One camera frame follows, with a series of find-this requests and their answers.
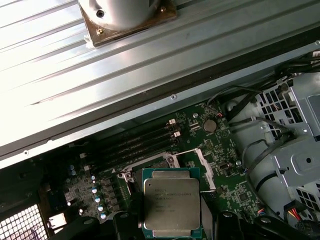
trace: wire bundle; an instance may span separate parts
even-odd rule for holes
[[[302,57],[282,64],[275,69],[277,76],[284,77],[295,73],[317,73],[320,72],[320,57]]]
[[[288,210],[288,213],[293,216],[295,219],[297,219],[298,221],[301,221],[301,217],[299,216],[297,210],[295,208],[292,208],[291,210]]]

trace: black cable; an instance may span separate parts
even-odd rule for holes
[[[246,90],[246,91],[249,91],[249,92],[254,92],[255,95],[257,95],[257,94],[259,94],[259,93],[262,92],[261,90],[253,89],[253,88],[250,88],[250,87],[232,85],[232,86],[229,86],[229,87],[227,87],[227,88],[219,91],[219,92],[216,93],[215,95],[213,95],[213,96],[208,100],[208,102],[206,103],[206,107],[207,107],[208,109],[210,109],[213,113],[215,113],[215,114],[218,115],[219,112],[216,111],[216,110],[214,110],[212,107],[210,107],[210,103],[211,103],[216,97],[218,97],[219,95],[225,93],[226,91],[228,91],[228,90],[230,90],[230,89],[235,89],[235,88],[237,88],[237,89],[242,89],[242,90]]]
[[[264,143],[267,147],[269,147],[269,144],[267,143],[267,141],[266,141],[265,139],[259,139],[259,140],[257,140],[257,141],[254,141],[254,142],[250,143],[249,145],[247,145],[247,146],[243,149],[243,152],[242,152],[242,154],[241,154],[241,161],[242,161],[242,164],[243,164],[244,167],[247,166],[247,164],[246,164],[246,159],[245,159],[247,150],[248,150],[250,147],[252,147],[252,146],[254,146],[254,145],[257,145],[257,144],[259,144],[259,143]]]
[[[268,77],[268,81],[263,84],[259,90],[263,92],[266,89],[269,89],[276,85],[275,76],[272,75]],[[248,93],[228,114],[226,115],[226,119],[230,122],[235,116],[237,116],[253,99],[257,96],[256,92]]]
[[[277,148],[281,147],[287,140],[289,139],[289,135],[288,134],[284,134],[282,135],[282,137],[280,137],[278,140],[276,140],[272,145],[270,145],[269,147],[267,147],[259,156],[257,156],[255,158],[255,160],[253,161],[253,163],[251,164],[251,166],[249,167],[245,178],[247,181],[247,184],[250,188],[250,190],[256,195],[256,197],[259,199],[259,201],[264,205],[264,208],[267,209],[270,213],[272,213],[272,215],[274,215],[274,217],[282,220],[277,213],[263,200],[263,198],[260,197],[259,193],[256,191],[254,184],[250,178],[250,174],[253,172],[253,170],[256,168],[256,166],[261,163],[261,161],[268,156],[270,153],[272,153],[274,150],[276,150]]]
[[[273,172],[273,173],[265,176],[265,177],[262,178],[262,179],[259,181],[259,183],[256,185],[255,190],[256,190],[257,192],[259,192],[260,188],[262,187],[262,185],[263,185],[266,181],[268,181],[269,179],[275,178],[275,177],[278,177],[278,175],[277,175],[276,172]]]
[[[278,140],[274,141],[270,146],[268,146],[259,156],[255,158],[251,166],[248,168],[247,175],[252,173],[252,171],[256,168],[256,166],[261,163],[261,161],[268,156],[270,153],[272,153],[274,150],[281,147],[286,141],[289,140],[288,134],[283,134]]]

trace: cable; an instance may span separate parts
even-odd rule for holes
[[[258,89],[263,92],[266,89],[269,89],[276,85],[276,78],[274,75],[268,77],[266,79],[266,82],[262,84],[262,86],[258,87]],[[237,116],[247,105],[250,103],[255,97],[257,93],[256,92],[250,92],[248,93],[233,109],[228,112],[226,118],[228,122],[230,122],[235,116]]]
[[[206,107],[208,109],[210,109],[213,113],[215,113],[216,115],[220,115],[221,113],[214,110],[212,107],[210,107],[210,103],[216,98],[218,97],[219,95],[225,93],[226,91],[230,90],[230,89],[234,89],[234,88],[237,88],[237,89],[243,89],[243,90],[246,90],[246,91],[249,91],[249,92],[254,92],[255,95],[256,94],[259,94],[259,93],[262,93],[262,91],[260,90],[256,90],[256,89],[253,89],[253,88],[250,88],[250,87],[244,87],[244,86],[237,86],[237,85],[232,85],[232,86],[229,86],[221,91],[219,91],[218,93],[216,93],[215,95],[213,95],[209,100],[208,102],[206,103]]]
[[[241,162],[243,163],[243,165],[246,167],[246,164],[245,164],[245,156],[246,156],[246,152],[247,150],[254,146],[254,145],[257,145],[259,143],[264,143],[267,147],[269,147],[269,144],[267,143],[267,141],[265,139],[259,139],[257,141],[254,141],[252,143],[250,143],[248,146],[246,146],[241,154]]]
[[[295,215],[296,219],[298,219],[298,221],[301,221],[301,217],[295,208],[292,209],[292,212]]]
[[[297,219],[297,217],[289,210],[288,214],[290,214],[292,217],[294,217],[295,219]]]
[[[271,120],[268,120],[266,118],[259,117],[259,116],[252,116],[250,118],[246,118],[241,121],[232,122],[232,123],[230,123],[230,126],[234,127],[234,126],[238,126],[238,125],[242,125],[242,124],[246,124],[246,123],[250,123],[250,122],[254,122],[254,121],[263,121],[263,122],[277,128],[277,129],[281,130],[281,132],[283,132],[283,133],[286,133],[289,131],[289,129],[286,128],[285,126],[283,126],[275,121],[271,121]]]
[[[268,156],[270,153],[272,153],[274,150],[276,150],[277,148],[281,147],[286,141],[289,140],[289,135],[288,134],[284,134],[282,135],[278,140],[276,140],[275,142],[273,142],[270,146],[268,146],[259,156],[257,156],[255,158],[255,160],[253,161],[253,163],[251,164],[251,166],[248,168],[248,172],[246,173],[247,175],[249,175],[250,173],[252,173],[252,171],[256,168],[256,166],[261,163],[261,161]]]
[[[273,173],[265,176],[265,177],[262,178],[262,179],[260,180],[260,182],[256,185],[255,190],[256,190],[257,192],[259,192],[260,188],[262,187],[262,185],[263,185],[266,181],[268,181],[269,179],[275,178],[275,177],[278,177],[278,175],[277,175],[276,172],[273,172]]]
[[[259,201],[264,205],[265,209],[267,209],[274,217],[278,218],[279,220],[282,220],[277,213],[260,197],[259,193],[256,191],[253,182],[250,178],[250,174],[252,171],[256,168],[256,166],[261,163],[261,161],[268,156],[270,153],[272,153],[277,148],[281,147],[287,140],[289,139],[289,135],[284,134],[282,137],[280,137],[278,140],[276,140],[272,145],[268,146],[259,156],[255,158],[251,166],[249,167],[245,177],[246,182],[250,188],[250,190],[256,195],[256,197],[259,199]]]

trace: screw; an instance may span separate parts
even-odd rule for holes
[[[269,224],[269,223],[271,223],[271,220],[270,220],[269,218],[266,218],[266,217],[263,217],[263,218],[261,218],[260,220],[261,220],[261,222],[263,222],[264,224]]]
[[[102,11],[102,10],[98,10],[98,11],[96,12],[96,16],[97,16],[98,18],[103,18],[104,15],[105,15],[105,12]]]
[[[226,218],[231,218],[232,217],[232,213],[231,212],[224,212],[223,216]]]
[[[103,33],[104,33],[104,31],[103,31],[101,28],[99,28],[99,29],[96,30],[96,34],[97,34],[97,35],[101,35],[101,34],[103,34]]]

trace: mesh vent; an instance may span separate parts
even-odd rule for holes
[[[283,85],[286,87],[287,91],[282,91]],[[277,121],[282,125],[303,122],[294,96],[287,84],[284,83],[282,86],[279,85],[278,87],[273,87],[267,91],[264,91],[259,96],[261,110],[266,119]],[[281,131],[271,125],[269,125],[269,127],[273,137],[277,139],[280,136]]]
[[[46,240],[45,226],[37,205],[0,223],[0,240]]]
[[[315,196],[309,192],[303,191],[301,189],[296,189],[302,204],[308,206],[309,208],[320,212],[320,208],[317,204]]]

